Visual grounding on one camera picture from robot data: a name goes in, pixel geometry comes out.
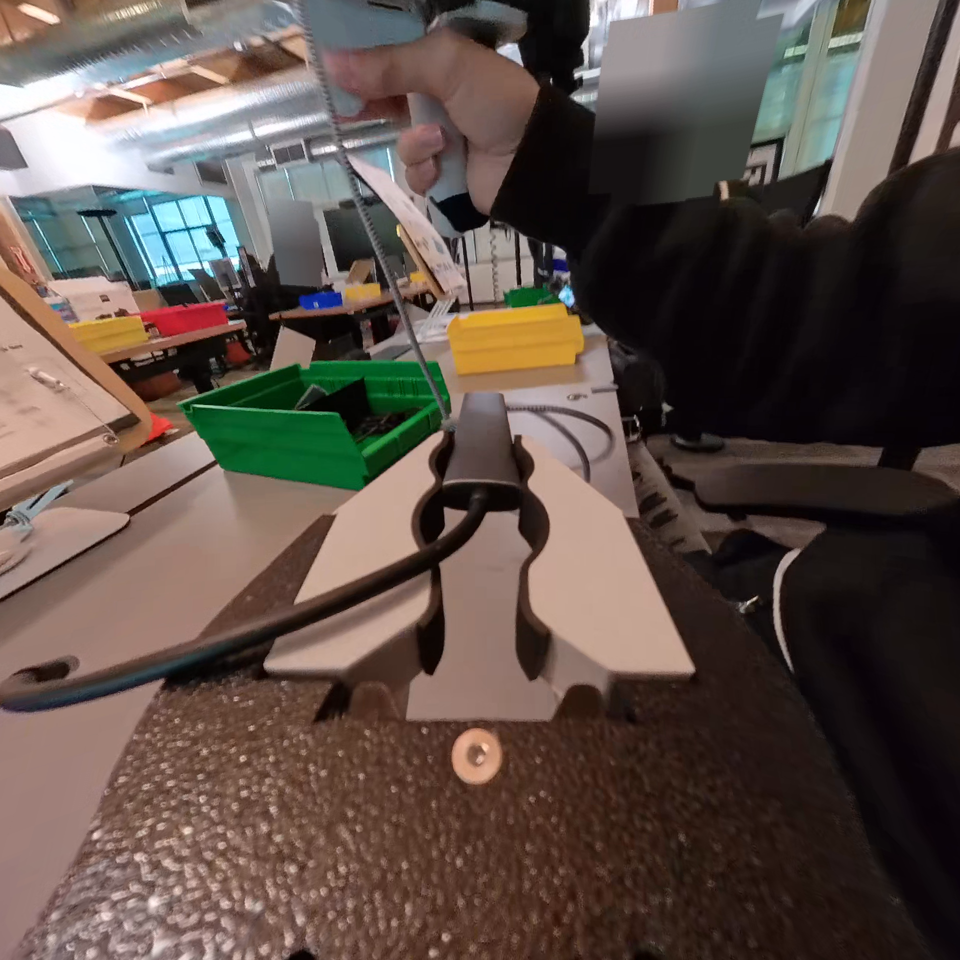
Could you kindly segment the tan panel on clear stand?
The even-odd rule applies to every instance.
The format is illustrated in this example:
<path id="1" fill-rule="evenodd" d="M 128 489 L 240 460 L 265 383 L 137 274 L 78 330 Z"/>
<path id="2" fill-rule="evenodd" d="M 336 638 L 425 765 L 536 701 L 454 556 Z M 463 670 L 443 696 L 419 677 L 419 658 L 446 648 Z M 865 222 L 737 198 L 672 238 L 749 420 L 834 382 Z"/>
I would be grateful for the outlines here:
<path id="1" fill-rule="evenodd" d="M 414 323 L 414 335 L 420 344 L 449 342 L 453 323 L 465 318 L 452 310 L 455 302 L 468 293 L 464 268 L 451 255 L 446 238 L 439 233 L 424 210 L 385 170 L 350 152 L 346 162 L 355 181 L 376 198 L 368 204 L 360 196 L 361 221 L 378 258 L 386 257 L 388 242 L 398 241 L 414 259 L 423 275 L 423 283 L 435 299 L 428 318 Z"/>

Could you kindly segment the wooden document stand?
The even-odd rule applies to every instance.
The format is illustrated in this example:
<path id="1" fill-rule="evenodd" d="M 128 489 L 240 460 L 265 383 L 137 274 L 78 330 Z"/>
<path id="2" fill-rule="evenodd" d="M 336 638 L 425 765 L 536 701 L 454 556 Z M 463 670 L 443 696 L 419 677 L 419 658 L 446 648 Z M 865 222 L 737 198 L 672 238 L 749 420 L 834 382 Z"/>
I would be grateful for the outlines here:
<path id="1" fill-rule="evenodd" d="M 35 318 L 45 329 L 52 331 L 56 322 L 62 322 L 69 330 L 70 337 L 76 340 L 67 323 L 36 290 L 5 267 L 2 267 L 1 277 L 1 317 L 3 292 L 11 294 L 15 302 L 25 307 L 30 317 Z M 99 357 L 77 340 L 76 342 L 77 354 L 82 362 L 92 356 Z M 125 386 L 126 390 L 135 394 L 129 386 Z M 150 432 L 151 414 L 139 397 L 138 400 L 150 415 Z M 136 450 L 144 443 L 149 432 L 143 438 L 116 443 L 110 452 L 102 453 L 96 460 L 67 466 L 52 475 L 34 477 L 23 485 L 4 489 L 1 477 L 3 601 L 129 527 L 130 508 L 79 507 L 71 502 L 64 502 L 64 495 L 69 493 L 75 481 L 105 466 L 114 457 Z"/>

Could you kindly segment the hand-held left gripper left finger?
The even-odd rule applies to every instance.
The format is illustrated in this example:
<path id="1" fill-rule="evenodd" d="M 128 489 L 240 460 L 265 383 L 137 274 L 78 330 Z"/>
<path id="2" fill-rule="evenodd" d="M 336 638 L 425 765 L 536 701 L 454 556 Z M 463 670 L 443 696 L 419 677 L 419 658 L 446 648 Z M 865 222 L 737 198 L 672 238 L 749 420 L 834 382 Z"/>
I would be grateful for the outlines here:
<path id="1" fill-rule="evenodd" d="M 317 557 L 296 595 L 300 604 L 388 567 L 443 533 L 437 464 L 448 452 L 444 433 L 414 450 L 358 491 L 334 513 Z M 411 685 L 439 665 L 445 615 L 438 569 L 277 639 L 267 674 L 319 679 L 362 698 L 389 691 L 391 710 L 406 717 Z"/>

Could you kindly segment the person's right forearm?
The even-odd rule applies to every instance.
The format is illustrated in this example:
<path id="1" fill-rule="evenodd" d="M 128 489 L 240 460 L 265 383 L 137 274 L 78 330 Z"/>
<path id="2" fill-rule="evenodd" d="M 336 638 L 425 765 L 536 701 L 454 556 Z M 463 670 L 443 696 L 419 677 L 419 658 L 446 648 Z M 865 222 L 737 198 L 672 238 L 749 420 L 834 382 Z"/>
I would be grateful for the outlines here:
<path id="1" fill-rule="evenodd" d="M 492 214 L 568 254 L 576 305 L 656 362 L 679 414 L 768 442 L 958 443 L 958 150 L 802 228 L 752 198 L 592 194 L 593 138 L 541 90 Z"/>

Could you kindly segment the yellow plastic bin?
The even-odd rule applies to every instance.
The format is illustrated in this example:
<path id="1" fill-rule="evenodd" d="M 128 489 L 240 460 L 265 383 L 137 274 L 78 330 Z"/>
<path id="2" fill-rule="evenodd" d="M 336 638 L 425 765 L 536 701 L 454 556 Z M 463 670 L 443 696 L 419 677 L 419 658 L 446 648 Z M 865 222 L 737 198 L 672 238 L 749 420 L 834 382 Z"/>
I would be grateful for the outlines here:
<path id="1" fill-rule="evenodd" d="M 110 316 L 67 323 L 76 340 L 94 354 L 110 354 L 151 340 L 137 315 Z"/>
<path id="2" fill-rule="evenodd" d="M 461 377 L 571 366 L 585 348 L 580 319 L 562 303 L 458 314 L 446 335 Z"/>

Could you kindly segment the person's dark clothed body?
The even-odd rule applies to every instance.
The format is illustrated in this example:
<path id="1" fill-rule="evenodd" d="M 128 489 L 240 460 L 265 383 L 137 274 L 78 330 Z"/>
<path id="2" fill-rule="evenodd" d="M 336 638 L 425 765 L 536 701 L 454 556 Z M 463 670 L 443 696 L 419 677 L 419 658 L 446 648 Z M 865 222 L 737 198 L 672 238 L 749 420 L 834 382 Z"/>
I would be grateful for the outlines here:
<path id="1" fill-rule="evenodd" d="M 931 952 L 959 956 L 959 554 L 948 529 L 750 530 L 690 565 L 792 677 Z"/>

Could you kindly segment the large green plastic bin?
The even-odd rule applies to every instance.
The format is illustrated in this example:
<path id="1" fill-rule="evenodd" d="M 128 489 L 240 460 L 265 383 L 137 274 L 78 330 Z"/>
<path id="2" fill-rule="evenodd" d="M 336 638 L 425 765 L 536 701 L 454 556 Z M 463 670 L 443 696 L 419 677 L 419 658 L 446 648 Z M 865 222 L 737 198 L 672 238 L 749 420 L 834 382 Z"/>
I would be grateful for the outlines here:
<path id="1" fill-rule="evenodd" d="M 351 433 L 337 414 L 297 412 L 312 383 L 363 378 L 373 415 Z M 179 403 L 225 471 L 359 491 L 442 427 L 450 393 L 439 365 L 322 361 L 284 366 Z"/>

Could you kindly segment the black bin divider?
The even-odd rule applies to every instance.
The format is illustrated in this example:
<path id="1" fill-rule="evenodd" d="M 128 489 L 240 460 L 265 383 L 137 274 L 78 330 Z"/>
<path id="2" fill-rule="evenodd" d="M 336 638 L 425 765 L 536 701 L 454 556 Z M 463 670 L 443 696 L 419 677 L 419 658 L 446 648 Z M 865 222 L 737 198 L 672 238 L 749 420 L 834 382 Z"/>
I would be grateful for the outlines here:
<path id="1" fill-rule="evenodd" d="M 350 433 L 361 430 L 374 414 L 362 377 L 338 387 L 312 383 L 294 403 L 294 411 L 335 414 Z"/>

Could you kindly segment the printed instruction sheets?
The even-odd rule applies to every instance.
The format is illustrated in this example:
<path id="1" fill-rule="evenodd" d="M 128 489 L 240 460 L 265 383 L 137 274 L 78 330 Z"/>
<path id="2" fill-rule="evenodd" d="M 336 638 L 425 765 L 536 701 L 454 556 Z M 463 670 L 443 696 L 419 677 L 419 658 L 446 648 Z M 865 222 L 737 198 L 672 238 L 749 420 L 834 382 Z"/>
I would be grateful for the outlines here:
<path id="1" fill-rule="evenodd" d="M 57 321 L 47 330 L 2 293 L 1 477 L 12 489 L 96 460 L 149 432 L 150 414 L 99 357 L 83 362 Z"/>

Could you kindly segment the red plastic bin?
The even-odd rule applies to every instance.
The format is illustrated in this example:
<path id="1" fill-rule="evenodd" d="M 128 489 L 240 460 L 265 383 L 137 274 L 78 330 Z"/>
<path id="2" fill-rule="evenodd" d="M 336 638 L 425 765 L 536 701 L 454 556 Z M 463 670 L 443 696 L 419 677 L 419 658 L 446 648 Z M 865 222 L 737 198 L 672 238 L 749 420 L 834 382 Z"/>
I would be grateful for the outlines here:
<path id="1" fill-rule="evenodd" d="M 147 329 L 155 329 L 161 339 L 225 325 L 229 318 L 224 301 L 161 307 L 143 311 L 140 320 Z"/>

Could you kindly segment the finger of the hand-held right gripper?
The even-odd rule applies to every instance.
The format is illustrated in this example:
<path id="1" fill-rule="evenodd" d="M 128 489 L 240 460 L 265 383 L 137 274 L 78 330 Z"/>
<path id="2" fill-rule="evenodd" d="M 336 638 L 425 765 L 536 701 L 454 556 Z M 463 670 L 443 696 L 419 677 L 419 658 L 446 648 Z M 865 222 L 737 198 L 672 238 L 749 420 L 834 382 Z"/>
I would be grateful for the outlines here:
<path id="1" fill-rule="evenodd" d="M 304 1 L 303 28 L 321 52 L 414 42 L 426 31 L 429 2 Z"/>

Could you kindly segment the black monitor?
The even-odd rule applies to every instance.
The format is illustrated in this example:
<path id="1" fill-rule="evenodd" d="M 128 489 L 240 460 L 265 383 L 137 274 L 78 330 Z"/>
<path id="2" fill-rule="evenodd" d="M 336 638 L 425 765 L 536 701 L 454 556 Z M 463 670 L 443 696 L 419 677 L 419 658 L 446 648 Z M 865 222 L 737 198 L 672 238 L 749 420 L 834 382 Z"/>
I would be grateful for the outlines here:
<path id="1" fill-rule="evenodd" d="M 380 239 L 386 256 L 401 258 L 405 246 L 398 234 L 399 221 L 382 200 L 365 203 L 365 209 Z M 348 270 L 355 261 L 375 259 L 376 253 L 357 209 L 351 201 L 322 212 L 333 258 L 341 271 Z"/>

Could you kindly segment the black office chair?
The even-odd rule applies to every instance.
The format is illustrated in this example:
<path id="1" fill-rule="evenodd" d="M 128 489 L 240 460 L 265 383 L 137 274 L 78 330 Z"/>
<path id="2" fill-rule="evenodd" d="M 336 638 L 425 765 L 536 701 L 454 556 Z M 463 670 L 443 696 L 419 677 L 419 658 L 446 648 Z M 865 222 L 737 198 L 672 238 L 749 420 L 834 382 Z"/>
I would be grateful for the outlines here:
<path id="1" fill-rule="evenodd" d="M 917 273 L 913 286 L 939 283 L 939 301 L 911 304 L 909 331 L 919 336 L 916 389 L 899 396 L 903 421 L 917 431 L 940 415 L 958 431 L 958 296 L 946 301 L 947 287 L 958 290 L 958 255 L 946 257 L 941 246 L 950 235 L 945 220 L 958 208 L 958 174 L 947 184 L 945 199 L 935 203 L 934 225 L 918 234 L 916 248 L 938 256 L 937 267 Z M 669 483 L 688 491 L 699 507 L 725 514 L 733 522 L 749 515 L 821 522 L 835 527 L 903 527 L 951 531 L 958 536 L 958 488 L 914 472 L 922 447 L 888 443 L 875 466 L 826 462 L 729 463 L 688 478 L 663 464 Z"/>

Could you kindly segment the background desk wooden top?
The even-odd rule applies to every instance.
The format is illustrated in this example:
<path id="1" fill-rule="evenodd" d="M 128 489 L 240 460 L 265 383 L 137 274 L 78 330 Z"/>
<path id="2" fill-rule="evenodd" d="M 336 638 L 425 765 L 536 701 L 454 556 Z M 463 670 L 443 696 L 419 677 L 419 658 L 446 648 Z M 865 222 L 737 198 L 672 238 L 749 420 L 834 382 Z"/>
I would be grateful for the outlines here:
<path id="1" fill-rule="evenodd" d="M 100 358 L 128 384 L 167 375 L 191 384 L 198 394 L 215 389 L 210 363 L 226 357 L 228 342 L 247 330 L 243 320 L 162 337 L 100 354 Z"/>

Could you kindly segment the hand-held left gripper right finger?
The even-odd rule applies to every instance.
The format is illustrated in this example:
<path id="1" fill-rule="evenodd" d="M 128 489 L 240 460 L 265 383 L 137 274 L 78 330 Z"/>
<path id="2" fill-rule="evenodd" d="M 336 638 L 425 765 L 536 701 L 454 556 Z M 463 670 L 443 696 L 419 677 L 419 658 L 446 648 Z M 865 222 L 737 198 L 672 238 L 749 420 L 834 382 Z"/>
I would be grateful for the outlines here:
<path id="1" fill-rule="evenodd" d="M 605 716 L 625 685 L 690 681 L 693 659 L 627 516 L 533 438 L 518 437 L 515 654 L 553 716 Z"/>

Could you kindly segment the silver ceiling duct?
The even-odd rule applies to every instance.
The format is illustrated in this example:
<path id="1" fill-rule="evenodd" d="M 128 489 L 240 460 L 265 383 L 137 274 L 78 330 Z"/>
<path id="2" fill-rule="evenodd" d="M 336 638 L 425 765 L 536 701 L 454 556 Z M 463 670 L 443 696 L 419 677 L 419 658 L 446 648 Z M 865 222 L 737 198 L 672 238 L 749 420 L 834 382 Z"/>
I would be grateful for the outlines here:
<path id="1" fill-rule="evenodd" d="M 299 24 L 293 2 L 104 2 L 2 46 L 1 82 L 113 82 Z"/>
<path id="2" fill-rule="evenodd" d="M 330 114 L 324 103 L 318 79 L 299 67 L 146 107 L 92 130 L 111 150 L 164 172 L 325 134 Z"/>

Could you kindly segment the person's right hand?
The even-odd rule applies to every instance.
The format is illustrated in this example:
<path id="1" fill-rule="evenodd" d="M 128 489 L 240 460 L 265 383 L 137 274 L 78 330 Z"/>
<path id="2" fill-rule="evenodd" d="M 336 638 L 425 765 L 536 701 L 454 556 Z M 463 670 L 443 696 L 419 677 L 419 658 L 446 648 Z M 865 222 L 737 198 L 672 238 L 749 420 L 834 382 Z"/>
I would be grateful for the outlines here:
<path id="1" fill-rule="evenodd" d="M 540 86 L 522 66 L 441 29 L 405 44 L 322 53 L 326 77 L 361 101 L 362 114 L 401 126 L 396 150 L 410 190 L 426 196 L 443 173 L 446 133 L 410 118 L 407 96 L 441 104 L 465 141 L 465 174 L 474 209 L 492 213 L 520 147 Z"/>

